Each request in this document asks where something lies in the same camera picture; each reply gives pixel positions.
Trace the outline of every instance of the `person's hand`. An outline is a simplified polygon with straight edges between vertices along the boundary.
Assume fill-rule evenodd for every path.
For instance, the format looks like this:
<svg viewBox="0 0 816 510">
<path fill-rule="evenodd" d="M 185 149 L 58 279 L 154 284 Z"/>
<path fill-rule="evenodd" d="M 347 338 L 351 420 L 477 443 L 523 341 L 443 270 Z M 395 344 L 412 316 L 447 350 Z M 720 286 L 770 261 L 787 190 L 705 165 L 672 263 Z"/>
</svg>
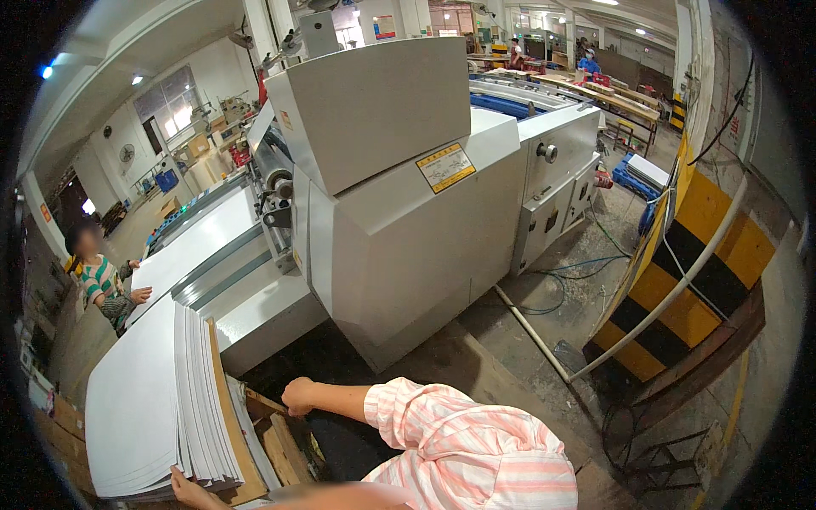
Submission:
<svg viewBox="0 0 816 510">
<path fill-rule="evenodd" d="M 225 504 L 218 505 L 220 499 L 215 494 L 207 492 L 204 487 L 184 478 L 184 474 L 176 466 L 170 466 L 170 483 L 173 494 L 181 503 L 199 510 L 215 510 L 229 508 Z"/>
<path fill-rule="evenodd" d="M 131 301 L 136 304 L 143 304 L 148 302 L 148 298 L 153 293 L 152 287 L 142 287 L 131 292 Z"/>
<path fill-rule="evenodd" d="M 315 384 L 308 377 L 299 377 L 286 385 L 281 399 L 289 408 L 289 416 L 303 416 L 314 408 L 310 393 Z"/>
</svg>

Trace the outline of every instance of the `worker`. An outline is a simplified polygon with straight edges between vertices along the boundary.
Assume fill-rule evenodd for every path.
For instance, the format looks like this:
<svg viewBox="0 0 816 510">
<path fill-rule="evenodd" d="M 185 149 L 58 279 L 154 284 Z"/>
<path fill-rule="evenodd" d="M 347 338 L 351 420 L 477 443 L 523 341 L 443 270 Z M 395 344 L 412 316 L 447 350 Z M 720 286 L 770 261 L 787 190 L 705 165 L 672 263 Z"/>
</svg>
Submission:
<svg viewBox="0 0 816 510">
<path fill-rule="evenodd" d="M 590 76 L 587 78 L 590 82 L 592 81 L 592 73 L 601 73 L 601 66 L 595 61 L 595 50 L 587 48 L 586 54 L 584 54 L 584 57 L 578 62 L 578 69 L 583 69 L 590 73 Z"/>
<path fill-rule="evenodd" d="M 128 260 L 117 269 L 100 254 L 101 242 L 102 230 L 91 218 L 83 218 L 72 225 L 65 236 L 65 249 L 72 256 L 67 273 L 73 273 L 81 266 L 79 280 L 87 303 L 99 307 L 116 331 L 116 336 L 120 337 L 125 332 L 127 316 L 136 305 L 148 300 L 153 288 L 143 287 L 125 292 L 122 280 L 139 268 L 139 261 Z"/>
<path fill-rule="evenodd" d="M 508 69 L 521 71 L 521 63 L 524 62 L 524 51 L 522 51 L 518 45 L 517 38 L 510 39 L 510 42 L 512 45 L 510 46 L 510 63 Z"/>
<path fill-rule="evenodd" d="M 483 406 L 450 386 L 422 386 L 403 377 L 373 386 L 299 377 L 282 399 L 291 416 L 313 409 L 346 416 L 377 428 L 389 446 L 404 450 L 363 481 L 408 489 L 410 508 L 577 508 L 564 443 L 523 410 Z M 178 469 L 171 472 L 183 503 L 228 508 Z"/>
</svg>

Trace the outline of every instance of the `white pipe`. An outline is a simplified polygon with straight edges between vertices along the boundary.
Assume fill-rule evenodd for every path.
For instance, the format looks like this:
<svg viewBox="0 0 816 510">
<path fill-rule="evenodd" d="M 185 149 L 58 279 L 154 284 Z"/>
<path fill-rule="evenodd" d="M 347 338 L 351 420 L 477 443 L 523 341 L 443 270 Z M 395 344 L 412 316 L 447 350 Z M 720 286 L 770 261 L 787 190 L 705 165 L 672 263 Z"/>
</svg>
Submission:
<svg viewBox="0 0 816 510">
<path fill-rule="evenodd" d="M 654 322 L 654 319 L 658 318 L 661 313 L 663 313 L 668 305 L 672 304 L 672 302 L 677 298 L 680 293 L 685 290 L 689 283 L 694 280 L 694 277 L 697 276 L 697 273 L 700 272 L 700 269 L 703 268 L 708 259 L 711 258 L 714 250 L 722 241 L 723 237 L 725 237 L 725 233 L 728 231 L 728 228 L 734 222 L 734 218 L 737 217 L 737 213 L 739 212 L 739 205 L 743 201 L 743 197 L 745 196 L 745 190 L 748 188 L 748 179 L 745 175 L 743 175 L 742 182 L 739 183 L 739 188 L 737 189 L 737 193 L 734 195 L 734 200 L 731 201 L 731 206 L 725 212 L 725 217 L 720 222 L 720 226 L 717 227 L 714 235 L 712 236 L 711 241 L 708 242 L 706 247 L 703 249 L 703 253 L 694 261 L 691 268 L 685 272 L 685 278 L 681 279 L 677 285 L 674 286 L 671 292 L 663 298 L 663 301 L 658 304 L 652 312 L 646 316 L 645 319 L 641 321 L 640 324 L 635 326 L 635 328 L 629 331 L 626 336 L 618 341 L 615 345 L 613 345 L 608 351 L 601 354 L 595 361 L 586 365 L 583 369 L 579 370 L 571 377 L 566 379 L 568 384 L 572 384 L 572 382 L 580 377 L 584 377 L 586 374 L 595 370 L 601 363 L 608 360 L 612 357 L 617 351 L 626 347 L 626 345 L 635 339 L 644 329 L 649 327 L 649 325 Z"/>
<path fill-rule="evenodd" d="M 535 344 L 539 346 L 541 352 L 544 353 L 544 356 L 550 361 L 550 363 L 552 363 L 552 366 L 555 367 L 556 372 L 558 372 L 561 378 L 565 382 L 567 382 L 569 376 L 566 374 L 564 367 L 561 366 L 561 363 L 556 359 L 555 355 L 552 354 L 549 347 L 547 347 L 544 341 L 541 340 L 541 337 L 539 336 L 538 333 L 535 332 L 533 326 L 531 326 L 527 319 L 525 319 L 524 316 L 521 315 L 521 312 L 518 311 L 516 305 L 512 303 L 510 298 L 508 298 L 508 295 L 504 294 L 504 290 L 502 290 L 500 286 L 494 285 L 493 289 L 496 291 L 496 294 L 499 295 L 499 298 L 501 298 L 502 301 L 504 301 L 504 304 L 506 304 L 508 308 L 510 308 L 512 314 L 516 316 L 516 319 L 521 323 L 521 327 L 524 328 L 524 331 L 527 332 L 527 334 L 533 339 Z"/>
</svg>

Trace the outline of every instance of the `poster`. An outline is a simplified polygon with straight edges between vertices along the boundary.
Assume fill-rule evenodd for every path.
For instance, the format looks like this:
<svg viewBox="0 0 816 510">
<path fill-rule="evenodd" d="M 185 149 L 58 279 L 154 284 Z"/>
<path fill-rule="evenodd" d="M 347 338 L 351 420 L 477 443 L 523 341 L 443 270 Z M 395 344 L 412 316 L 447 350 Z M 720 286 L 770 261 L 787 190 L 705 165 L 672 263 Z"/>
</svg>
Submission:
<svg viewBox="0 0 816 510">
<path fill-rule="evenodd" d="M 394 16 L 375 16 L 374 17 L 374 35 L 377 40 L 391 39 L 397 36 L 394 28 Z"/>
</svg>

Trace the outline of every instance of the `yellow and black striped pillar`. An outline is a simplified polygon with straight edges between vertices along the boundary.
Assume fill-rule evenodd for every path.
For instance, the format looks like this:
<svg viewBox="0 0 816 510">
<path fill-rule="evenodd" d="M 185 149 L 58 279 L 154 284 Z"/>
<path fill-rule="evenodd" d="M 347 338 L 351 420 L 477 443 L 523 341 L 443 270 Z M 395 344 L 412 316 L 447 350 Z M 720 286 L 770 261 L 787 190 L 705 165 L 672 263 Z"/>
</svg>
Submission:
<svg viewBox="0 0 816 510">
<path fill-rule="evenodd" d="M 672 101 L 672 117 L 669 119 L 668 123 L 673 130 L 677 131 L 678 133 L 683 132 L 683 126 L 685 126 L 685 103 L 683 102 L 683 98 L 680 96 L 680 94 L 677 94 L 676 92 Z"/>
<path fill-rule="evenodd" d="M 632 257 L 605 322 L 583 348 L 588 362 L 634 329 L 682 279 L 677 262 L 663 242 L 664 225 L 668 225 L 666 242 L 687 271 L 711 240 L 731 204 L 730 197 L 716 184 L 685 164 L 690 160 L 685 137 L 681 151 L 676 194 L 667 193 L 656 207 L 654 223 Z M 689 286 L 683 290 L 658 320 L 593 371 L 593 375 L 602 378 L 610 389 L 629 392 L 682 361 L 722 322 L 706 298 L 729 317 L 747 298 L 774 250 L 759 226 L 739 212 L 725 238 L 694 278 L 696 289 Z"/>
</svg>

